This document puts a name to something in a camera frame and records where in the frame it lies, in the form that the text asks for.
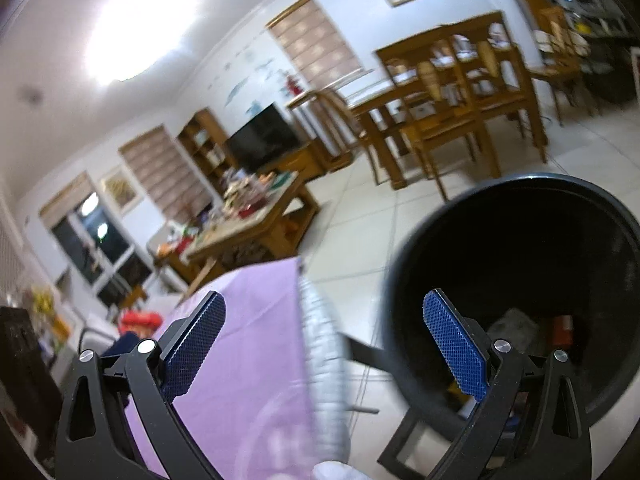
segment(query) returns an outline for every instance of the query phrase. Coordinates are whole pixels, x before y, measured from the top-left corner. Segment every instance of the blue gripper pad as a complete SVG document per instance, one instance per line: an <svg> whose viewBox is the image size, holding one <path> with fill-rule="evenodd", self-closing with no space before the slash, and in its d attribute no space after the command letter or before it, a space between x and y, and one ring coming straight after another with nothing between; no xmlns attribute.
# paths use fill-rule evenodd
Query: blue gripper pad
<svg viewBox="0 0 640 480"><path fill-rule="evenodd" d="M453 310L449 300L438 289L424 297L424 323L435 339L458 387L464 394L474 396L480 402L489 388L486 381L486 361Z"/></svg>
<svg viewBox="0 0 640 480"><path fill-rule="evenodd" d="M224 298L210 292L185 320L174 336L164 361L161 391L168 402L189 391L200 366L218 337L226 319Z"/></svg>

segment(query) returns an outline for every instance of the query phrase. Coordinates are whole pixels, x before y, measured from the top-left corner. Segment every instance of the metal screw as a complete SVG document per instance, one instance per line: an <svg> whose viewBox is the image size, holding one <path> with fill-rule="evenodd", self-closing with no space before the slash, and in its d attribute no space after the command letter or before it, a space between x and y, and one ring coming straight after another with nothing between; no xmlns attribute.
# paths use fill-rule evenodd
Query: metal screw
<svg viewBox="0 0 640 480"><path fill-rule="evenodd" d="M84 352L82 352L80 354L80 362L81 363L85 363L87 361L90 361L93 358L94 358L94 351L93 350L85 350Z"/></svg>
<svg viewBox="0 0 640 480"><path fill-rule="evenodd" d="M494 343L494 348L500 353L507 354L511 351L511 343L504 339L498 339L498 341Z"/></svg>
<svg viewBox="0 0 640 480"><path fill-rule="evenodd" d="M558 359L561 363L565 363L569 356L566 354L564 350L556 350L554 352L554 357Z"/></svg>
<svg viewBox="0 0 640 480"><path fill-rule="evenodd" d="M138 352L141 354L148 354L156 347L156 342L153 339L145 339L138 344Z"/></svg>

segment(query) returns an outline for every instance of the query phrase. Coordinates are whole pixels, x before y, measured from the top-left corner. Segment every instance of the ceiling light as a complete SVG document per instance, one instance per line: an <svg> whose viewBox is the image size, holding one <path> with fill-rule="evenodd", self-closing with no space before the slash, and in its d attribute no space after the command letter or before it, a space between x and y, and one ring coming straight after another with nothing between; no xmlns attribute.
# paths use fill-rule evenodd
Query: ceiling light
<svg viewBox="0 0 640 480"><path fill-rule="evenodd" d="M107 235L107 231L109 230L109 226L107 224L98 225L98 229L96 234L98 235L98 240L104 240L104 237Z"/></svg>
<svg viewBox="0 0 640 480"><path fill-rule="evenodd" d="M91 211L93 211L97 206L98 206L98 202L99 202L99 198L97 193L91 193L91 195L89 195L89 197L82 202L82 207L80 208L80 214L82 216L87 216Z"/></svg>
<svg viewBox="0 0 640 480"><path fill-rule="evenodd" d="M178 47L195 10L195 0L108 1L87 49L91 76L106 84L144 72Z"/></svg>

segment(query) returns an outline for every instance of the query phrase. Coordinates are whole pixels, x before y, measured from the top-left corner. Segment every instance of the wooden bookshelf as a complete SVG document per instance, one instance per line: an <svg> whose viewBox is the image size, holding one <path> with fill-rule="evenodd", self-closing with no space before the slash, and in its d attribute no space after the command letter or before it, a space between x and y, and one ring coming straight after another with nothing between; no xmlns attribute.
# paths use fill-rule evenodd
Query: wooden bookshelf
<svg viewBox="0 0 640 480"><path fill-rule="evenodd" d="M178 140L206 179L222 195L222 177L229 168L239 168L228 150L228 136L208 108L196 112L178 134Z"/></svg>

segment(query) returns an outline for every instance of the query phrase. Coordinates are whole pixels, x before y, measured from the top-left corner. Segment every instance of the television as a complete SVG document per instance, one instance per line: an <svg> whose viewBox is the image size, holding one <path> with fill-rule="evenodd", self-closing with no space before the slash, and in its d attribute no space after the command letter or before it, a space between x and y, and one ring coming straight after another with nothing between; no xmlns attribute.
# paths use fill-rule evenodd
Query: television
<svg viewBox="0 0 640 480"><path fill-rule="evenodd" d="M226 145L243 168L255 173L265 164L298 149L301 143L272 104L229 137Z"/></svg>

